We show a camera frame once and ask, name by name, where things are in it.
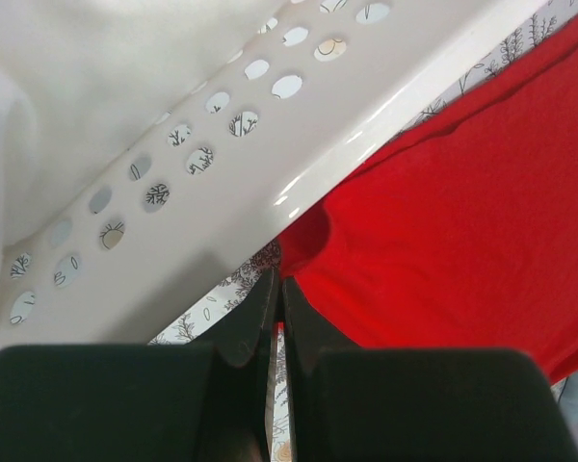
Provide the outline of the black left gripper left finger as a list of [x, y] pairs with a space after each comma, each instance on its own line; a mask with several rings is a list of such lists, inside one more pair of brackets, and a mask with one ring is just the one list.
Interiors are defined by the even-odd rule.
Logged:
[[266, 461], [276, 274], [173, 346], [0, 351], [0, 461]]

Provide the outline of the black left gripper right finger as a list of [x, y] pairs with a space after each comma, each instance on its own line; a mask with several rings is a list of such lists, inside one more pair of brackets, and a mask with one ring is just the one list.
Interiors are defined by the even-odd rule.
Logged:
[[537, 365], [503, 348], [358, 346], [282, 285], [297, 461], [578, 461]]

